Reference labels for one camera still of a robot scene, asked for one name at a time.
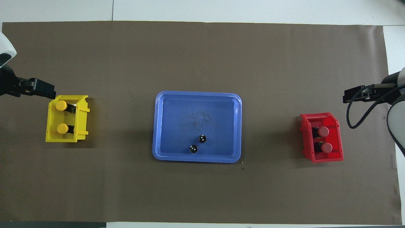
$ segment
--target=red cap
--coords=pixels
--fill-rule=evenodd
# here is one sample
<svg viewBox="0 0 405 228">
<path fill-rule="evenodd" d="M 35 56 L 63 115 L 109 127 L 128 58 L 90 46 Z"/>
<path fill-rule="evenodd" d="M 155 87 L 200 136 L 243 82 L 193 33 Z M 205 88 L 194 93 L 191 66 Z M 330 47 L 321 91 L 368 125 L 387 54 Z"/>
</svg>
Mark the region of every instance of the red cap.
<svg viewBox="0 0 405 228">
<path fill-rule="evenodd" d="M 324 144 L 321 145 L 322 152 L 330 153 L 332 149 L 333 149 L 332 145 L 328 142 L 325 142 Z"/>
<path fill-rule="evenodd" d="M 329 134 L 329 129 L 327 127 L 322 126 L 318 129 L 319 136 L 326 137 L 326 136 L 328 136 L 328 134 Z"/>
</svg>

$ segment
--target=yellow cap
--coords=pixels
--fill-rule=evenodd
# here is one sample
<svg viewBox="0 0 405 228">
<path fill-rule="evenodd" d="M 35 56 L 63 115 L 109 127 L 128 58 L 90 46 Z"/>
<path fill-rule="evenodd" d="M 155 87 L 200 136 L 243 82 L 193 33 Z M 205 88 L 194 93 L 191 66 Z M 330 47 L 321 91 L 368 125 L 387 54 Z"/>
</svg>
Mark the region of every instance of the yellow cap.
<svg viewBox="0 0 405 228">
<path fill-rule="evenodd" d="M 68 132 L 69 127 L 64 123 L 61 123 L 58 125 L 56 130 L 59 134 L 65 134 L 66 132 Z"/>
<path fill-rule="evenodd" d="M 63 110 L 65 110 L 67 107 L 68 107 L 68 104 L 66 104 L 65 101 L 58 101 L 58 102 L 56 103 L 56 109 L 59 110 L 59 111 L 63 111 Z"/>
</svg>

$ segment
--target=small bottle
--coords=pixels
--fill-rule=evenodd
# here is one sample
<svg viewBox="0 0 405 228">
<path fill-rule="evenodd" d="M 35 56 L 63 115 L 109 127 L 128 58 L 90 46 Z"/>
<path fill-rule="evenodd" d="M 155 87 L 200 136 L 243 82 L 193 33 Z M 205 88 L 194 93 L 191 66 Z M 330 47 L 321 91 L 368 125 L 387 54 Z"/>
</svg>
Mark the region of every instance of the small bottle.
<svg viewBox="0 0 405 228">
<path fill-rule="evenodd" d="M 328 142 L 317 142 L 317 143 L 314 143 L 313 149 L 317 153 L 320 153 L 320 152 L 330 153 L 330 152 L 332 152 L 333 147 L 332 147 L 332 144 L 330 144 Z"/>
<path fill-rule="evenodd" d="M 312 137 L 322 138 L 329 135 L 329 129 L 327 127 L 313 127 L 312 128 Z"/>
<path fill-rule="evenodd" d="M 66 103 L 66 101 L 58 101 L 56 103 L 56 109 L 58 111 L 67 111 L 70 113 L 76 113 L 76 104 L 71 105 Z"/>
<path fill-rule="evenodd" d="M 75 129 L 75 127 L 72 126 L 72 125 L 67 125 L 65 123 L 61 123 L 56 128 L 56 131 L 61 135 L 66 134 L 66 133 L 72 133 L 73 134 L 74 129 Z"/>
</svg>

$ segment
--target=red bin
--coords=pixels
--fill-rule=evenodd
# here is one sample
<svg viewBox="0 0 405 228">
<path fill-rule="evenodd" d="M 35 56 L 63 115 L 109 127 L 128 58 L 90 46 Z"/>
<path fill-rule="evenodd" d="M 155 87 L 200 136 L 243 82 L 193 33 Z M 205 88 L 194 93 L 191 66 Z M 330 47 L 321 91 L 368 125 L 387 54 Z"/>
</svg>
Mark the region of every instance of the red bin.
<svg viewBox="0 0 405 228">
<path fill-rule="evenodd" d="M 305 157 L 312 163 L 343 161 L 339 121 L 330 112 L 300 116 Z"/>
</svg>

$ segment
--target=white table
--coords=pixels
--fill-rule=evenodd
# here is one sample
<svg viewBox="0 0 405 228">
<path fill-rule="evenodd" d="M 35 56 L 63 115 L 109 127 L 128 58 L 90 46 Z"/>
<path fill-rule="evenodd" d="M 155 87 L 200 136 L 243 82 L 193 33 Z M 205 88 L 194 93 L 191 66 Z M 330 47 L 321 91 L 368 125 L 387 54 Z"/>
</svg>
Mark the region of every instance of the white table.
<svg viewBox="0 0 405 228">
<path fill-rule="evenodd" d="M 405 3 L 400 0 L 1 0 L 2 22 L 182 21 L 285 24 L 381 25 L 388 73 L 405 67 Z M 396 148 L 401 198 L 405 158 Z M 405 200 L 402 200 L 405 221 Z M 330 227 L 342 225 L 107 223 L 108 228 Z"/>
</svg>

